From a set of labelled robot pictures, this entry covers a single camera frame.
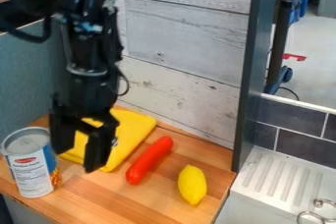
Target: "wooden countertop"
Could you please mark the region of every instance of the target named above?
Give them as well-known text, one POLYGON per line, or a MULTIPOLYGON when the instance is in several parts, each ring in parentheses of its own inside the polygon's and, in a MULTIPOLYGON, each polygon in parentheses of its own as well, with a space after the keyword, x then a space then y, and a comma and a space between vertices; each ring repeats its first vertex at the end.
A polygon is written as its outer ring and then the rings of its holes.
MULTIPOLYGON (((47 127, 46 118, 34 123, 47 127)), ((57 223, 211 223, 226 197, 235 174, 232 151, 181 130, 159 124, 131 156, 112 173, 86 174, 82 166, 59 158, 63 184, 52 194, 23 198, 5 158, 0 157, 0 194, 12 197, 57 223), (145 148, 162 136, 173 138, 174 151, 138 186, 130 186, 125 172, 145 148), (203 170, 207 196, 198 206, 179 195, 176 180, 187 164, 203 170)))

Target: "can label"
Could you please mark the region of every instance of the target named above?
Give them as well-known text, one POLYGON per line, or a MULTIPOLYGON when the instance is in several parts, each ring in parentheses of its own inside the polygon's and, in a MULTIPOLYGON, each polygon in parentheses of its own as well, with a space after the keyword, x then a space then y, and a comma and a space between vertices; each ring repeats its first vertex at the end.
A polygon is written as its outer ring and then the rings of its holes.
POLYGON ((50 144, 31 154, 8 155, 7 160, 24 197, 45 196, 60 183, 57 161, 50 144))

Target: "yellow lemon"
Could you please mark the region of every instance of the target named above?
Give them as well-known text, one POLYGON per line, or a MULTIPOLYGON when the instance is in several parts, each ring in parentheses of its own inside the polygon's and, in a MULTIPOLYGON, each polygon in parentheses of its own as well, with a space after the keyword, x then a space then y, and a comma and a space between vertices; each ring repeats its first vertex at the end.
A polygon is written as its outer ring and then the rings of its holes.
POLYGON ((181 196, 192 205, 199 203, 206 196, 205 176, 199 168, 192 165, 187 165, 180 172, 178 187, 181 196))

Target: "red sausage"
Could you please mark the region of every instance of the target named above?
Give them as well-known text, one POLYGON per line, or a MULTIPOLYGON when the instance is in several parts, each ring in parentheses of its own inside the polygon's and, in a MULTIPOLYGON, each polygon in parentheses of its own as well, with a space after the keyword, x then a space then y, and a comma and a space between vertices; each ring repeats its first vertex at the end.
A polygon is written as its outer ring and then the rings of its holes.
POLYGON ((126 172, 126 180, 131 185, 136 185, 152 169, 163 156, 169 153, 173 147, 173 140, 169 137, 162 137, 137 159, 137 161, 126 172))

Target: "yellow cutting board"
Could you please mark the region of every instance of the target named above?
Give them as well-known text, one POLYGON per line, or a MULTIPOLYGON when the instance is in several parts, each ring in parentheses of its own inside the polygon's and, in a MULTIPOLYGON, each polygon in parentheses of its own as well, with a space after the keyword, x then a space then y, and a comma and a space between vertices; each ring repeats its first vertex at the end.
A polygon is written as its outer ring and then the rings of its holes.
MULTIPOLYGON (((110 172, 115 169, 147 137, 156 125, 156 121, 153 118, 135 112, 117 109, 111 109, 110 112, 120 122, 120 126, 116 132, 118 143, 113 146, 107 164, 99 169, 103 172, 110 172)), ((102 125, 101 122, 88 118, 83 119, 83 121, 97 128, 102 125)), ((83 164, 87 139, 86 134, 76 132, 75 147, 60 156, 83 164)))

